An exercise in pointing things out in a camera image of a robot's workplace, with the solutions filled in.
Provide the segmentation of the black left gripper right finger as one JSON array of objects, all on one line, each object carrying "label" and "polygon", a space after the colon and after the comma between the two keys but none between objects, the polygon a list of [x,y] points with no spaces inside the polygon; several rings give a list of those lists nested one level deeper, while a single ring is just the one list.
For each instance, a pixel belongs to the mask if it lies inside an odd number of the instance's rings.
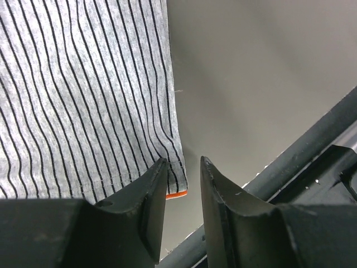
[{"label": "black left gripper right finger", "polygon": [[356,206],[273,205],[200,168],[209,267],[356,266]]}]

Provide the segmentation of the grey striped boxer shorts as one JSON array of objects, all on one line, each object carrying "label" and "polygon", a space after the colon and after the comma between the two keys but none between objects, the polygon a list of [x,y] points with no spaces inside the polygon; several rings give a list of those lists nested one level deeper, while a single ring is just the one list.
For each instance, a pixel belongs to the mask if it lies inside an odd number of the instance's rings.
[{"label": "grey striped boxer shorts", "polygon": [[186,195],[166,1],[1,2],[1,198],[96,203],[160,158]]}]

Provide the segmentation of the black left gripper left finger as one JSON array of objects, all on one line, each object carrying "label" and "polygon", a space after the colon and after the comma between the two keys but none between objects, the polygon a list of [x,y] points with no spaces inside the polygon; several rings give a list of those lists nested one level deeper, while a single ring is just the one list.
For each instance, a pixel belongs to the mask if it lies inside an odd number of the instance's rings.
[{"label": "black left gripper left finger", "polygon": [[157,160],[111,196],[1,200],[2,267],[155,267],[168,163]]}]

